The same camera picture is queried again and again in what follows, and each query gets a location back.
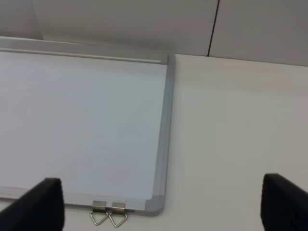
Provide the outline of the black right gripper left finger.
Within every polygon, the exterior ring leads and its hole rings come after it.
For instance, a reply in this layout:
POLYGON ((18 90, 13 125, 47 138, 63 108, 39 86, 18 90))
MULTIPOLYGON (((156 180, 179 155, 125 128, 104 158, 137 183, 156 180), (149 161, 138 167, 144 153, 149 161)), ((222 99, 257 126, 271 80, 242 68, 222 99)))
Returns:
POLYGON ((62 182, 46 178, 0 212, 2 231, 61 231, 64 228, 62 182))

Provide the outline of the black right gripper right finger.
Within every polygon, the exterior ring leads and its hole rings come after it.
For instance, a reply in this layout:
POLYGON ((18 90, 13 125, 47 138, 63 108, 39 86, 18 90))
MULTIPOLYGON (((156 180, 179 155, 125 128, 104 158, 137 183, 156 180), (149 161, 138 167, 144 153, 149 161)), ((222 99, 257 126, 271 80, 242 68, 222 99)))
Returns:
POLYGON ((280 174, 265 174, 260 217, 266 231, 306 231, 308 193, 280 174))

